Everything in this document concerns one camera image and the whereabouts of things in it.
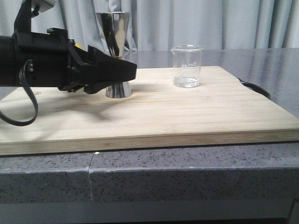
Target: glass beaker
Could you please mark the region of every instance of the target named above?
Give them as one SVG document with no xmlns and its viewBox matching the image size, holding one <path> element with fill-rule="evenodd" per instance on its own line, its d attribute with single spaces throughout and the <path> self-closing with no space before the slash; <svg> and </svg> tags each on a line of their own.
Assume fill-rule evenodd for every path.
<svg viewBox="0 0 299 224">
<path fill-rule="evenodd" d="M 183 44 L 171 48 L 173 60 L 173 84 L 178 87 L 199 86 L 201 52 L 200 45 Z"/>
</svg>

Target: black cord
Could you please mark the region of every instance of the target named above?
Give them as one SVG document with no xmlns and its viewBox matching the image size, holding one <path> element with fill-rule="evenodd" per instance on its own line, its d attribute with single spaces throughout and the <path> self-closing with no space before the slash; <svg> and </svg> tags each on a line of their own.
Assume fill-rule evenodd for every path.
<svg viewBox="0 0 299 224">
<path fill-rule="evenodd" d="M 29 59 L 26 61 L 26 63 L 24 64 L 24 66 L 21 68 L 20 72 L 19 72 L 19 78 L 20 78 L 20 83 L 23 87 L 23 89 L 25 90 L 25 92 L 27 93 L 27 95 L 29 96 L 30 100 L 33 103 L 34 109 L 35 109 L 35 114 L 33 116 L 32 119 L 27 120 L 27 121 L 17 121 L 17 120 L 13 120 L 10 119 L 9 117 L 5 116 L 1 111 L 0 111 L 0 119 L 4 120 L 5 122 L 11 124 L 11 125 L 15 125 L 15 126 L 27 126 L 32 124 L 36 117 L 37 117 L 37 113 L 38 113 L 38 104 L 37 104 L 37 100 L 36 97 L 33 93 L 33 91 L 31 90 L 31 88 L 29 87 L 26 78 L 25 78 L 25 73 L 27 71 L 28 65 L 32 64 L 33 60 Z"/>
<path fill-rule="evenodd" d="M 245 82 L 245 81 L 241 80 L 240 78 L 238 78 L 238 79 L 240 80 L 240 82 L 242 83 L 242 85 L 244 85 L 246 87 L 249 87 L 253 91 L 262 94 L 263 96 L 265 96 L 268 99 L 271 99 L 271 95 L 266 90 L 264 90 L 262 87 L 260 87 L 258 85 L 255 85 L 253 83 Z"/>
</svg>

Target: stainless steel jigger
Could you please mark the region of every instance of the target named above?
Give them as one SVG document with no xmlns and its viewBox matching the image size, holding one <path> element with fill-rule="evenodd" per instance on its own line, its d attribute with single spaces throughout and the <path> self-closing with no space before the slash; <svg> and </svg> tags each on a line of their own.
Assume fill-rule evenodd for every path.
<svg viewBox="0 0 299 224">
<path fill-rule="evenodd" d="M 122 59 L 130 13 L 112 12 L 97 13 L 99 24 L 103 30 L 110 55 Z M 106 96 L 125 98 L 132 95 L 129 82 L 113 84 L 106 88 Z"/>
</svg>

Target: wooden cutting board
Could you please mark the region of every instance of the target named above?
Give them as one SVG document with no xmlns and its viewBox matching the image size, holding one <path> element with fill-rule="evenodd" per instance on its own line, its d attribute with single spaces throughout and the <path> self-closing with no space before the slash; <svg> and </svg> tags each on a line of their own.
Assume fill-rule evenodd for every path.
<svg viewBox="0 0 299 224">
<path fill-rule="evenodd" d="M 298 118 L 221 67 L 203 67 L 196 88 L 174 86 L 171 68 L 138 69 L 130 84 L 125 99 L 33 88 L 38 117 L 25 127 L 0 121 L 0 154 L 299 140 Z M 15 119 L 33 114 L 22 88 L 0 108 Z"/>
</svg>

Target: granite countertop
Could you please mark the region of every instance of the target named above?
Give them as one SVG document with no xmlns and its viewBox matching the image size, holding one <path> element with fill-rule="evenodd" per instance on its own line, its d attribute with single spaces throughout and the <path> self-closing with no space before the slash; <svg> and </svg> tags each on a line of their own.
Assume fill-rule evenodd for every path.
<svg viewBox="0 0 299 224">
<path fill-rule="evenodd" d="M 125 59 L 172 65 L 170 52 Z M 263 87 L 299 117 L 299 49 L 206 50 L 202 65 Z M 281 198 L 299 198 L 299 142 L 0 157 L 0 204 Z"/>
</svg>

